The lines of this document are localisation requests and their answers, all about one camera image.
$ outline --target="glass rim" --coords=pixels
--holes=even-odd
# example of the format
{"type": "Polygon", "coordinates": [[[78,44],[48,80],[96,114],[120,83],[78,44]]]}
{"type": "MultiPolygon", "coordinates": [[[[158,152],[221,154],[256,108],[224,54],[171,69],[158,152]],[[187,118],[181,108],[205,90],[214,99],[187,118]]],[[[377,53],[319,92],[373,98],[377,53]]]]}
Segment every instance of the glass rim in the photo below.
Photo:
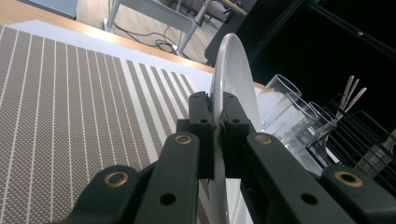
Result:
{"type": "Polygon", "coordinates": [[[301,91],[286,77],[284,77],[280,74],[275,74],[275,76],[283,84],[283,86],[285,86],[290,92],[293,92],[296,95],[302,96],[301,91]]]}
{"type": "Polygon", "coordinates": [[[312,106],[311,106],[309,103],[307,103],[301,96],[295,94],[294,92],[289,92],[287,95],[288,95],[289,99],[291,99],[291,101],[293,102],[293,104],[296,105],[296,106],[300,109],[301,112],[303,112],[305,115],[307,115],[309,118],[311,118],[311,119],[313,119],[313,120],[318,120],[318,113],[317,113],[317,111],[316,111],[314,108],[312,108],[312,106]],[[307,105],[308,108],[311,109],[311,110],[314,112],[315,116],[314,116],[314,117],[311,116],[311,115],[308,114],[299,104],[297,104],[297,101],[294,100],[294,99],[292,99],[292,97],[291,97],[292,95],[295,96],[295,97],[297,97],[298,100],[301,100],[301,101],[303,102],[304,105],[307,105]]]}
{"type": "Polygon", "coordinates": [[[329,113],[327,113],[327,111],[326,111],[325,109],[323,109],[322,106],[320,106],[320,105],[318,105],[317,103],[312,102],[312,101],[310,101],[309,104],[310,104],[310,106],[317,112],[317,114],[318,114],[319,116],[322,116],[327,122],[329,122],[329,123],[331,123],[332,125],[336,126],[335,119],[334,119],[329,113]]]}

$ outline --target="black cabinet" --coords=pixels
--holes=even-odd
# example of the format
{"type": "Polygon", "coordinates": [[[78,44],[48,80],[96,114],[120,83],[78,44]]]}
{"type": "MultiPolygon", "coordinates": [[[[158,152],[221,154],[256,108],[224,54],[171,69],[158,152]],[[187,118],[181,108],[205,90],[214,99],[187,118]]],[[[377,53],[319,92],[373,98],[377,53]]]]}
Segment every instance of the black cabinet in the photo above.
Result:
{"type": "MultiPolygon", "coordinates": [[[[299,87],[306,101],[324,105],[344,91],[349,76],[355,76],[360,80],[355,94],[362,87],[368,90],[353,111],[367,112],[391,132],[396,128],[395,2],[295,0],[270,23],[244,22],[236,34],[254,81],[265,84],[282,74],[299,87]]],[[[246,21],[265,17],[248,16],[246,21]]]]}

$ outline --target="dish rack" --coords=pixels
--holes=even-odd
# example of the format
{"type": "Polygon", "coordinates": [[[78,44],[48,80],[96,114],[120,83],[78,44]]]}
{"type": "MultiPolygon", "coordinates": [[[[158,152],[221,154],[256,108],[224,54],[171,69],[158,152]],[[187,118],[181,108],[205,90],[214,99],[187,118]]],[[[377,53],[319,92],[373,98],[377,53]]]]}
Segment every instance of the dish rack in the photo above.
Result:
{"type": "Polygon", "coordinates": [[[364,111],[346,113],[337,104],[337,95],[324,109],[335,118],[337,127],[305,149],[323,168],[341,164],[370,176],[396,197],[396,129],[389,133],[364,111]]]}

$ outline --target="wooden floor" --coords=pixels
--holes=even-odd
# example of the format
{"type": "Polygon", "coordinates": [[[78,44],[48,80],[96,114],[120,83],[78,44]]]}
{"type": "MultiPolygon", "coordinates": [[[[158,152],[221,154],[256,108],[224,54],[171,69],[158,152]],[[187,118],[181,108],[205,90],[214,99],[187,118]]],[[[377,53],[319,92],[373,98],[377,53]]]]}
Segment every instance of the wooden floor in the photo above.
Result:
{"type": "MultiPolygon", "coordinates": [[[[78,0],[77,21],[103,29],[103,20],[108,17],[108,4],[108,0],[78,0]]],[[[193,19],[192,12],[187,14],[186,10],[182,9],[181,13],[184,13],[184,15],[188,15],[193,19]]],[[[156,40],[163,40],[163,33],[165,31],[165,35],[176,45],[179,43],[179,30],[173,27],[168,28],[168,25],[136,12],[133,9],[124,7],[123,5],[120,6],[115,23],[123,29],[141,35],[157,33],[158,35],[133,35],[133,37],[138,41],[147,45],[155,46],[156,40]]],[[[216,21],[215,19],[210,20],[205,16],[202,27],[198,27],[189,44],[184,49],[184,53],[187,57],[198,63],[206,63],[207,59],[205,58],[205,49],[221,25],[222,23],[220,21],[216,21]]],[[[125,32],[115,26],[113,26],[113,32],[115,35],[121,35],[132,39],[125,32]]],[[[163,49],[171,51],[171,49],[166,46],[163,46],[163,49]]]]}

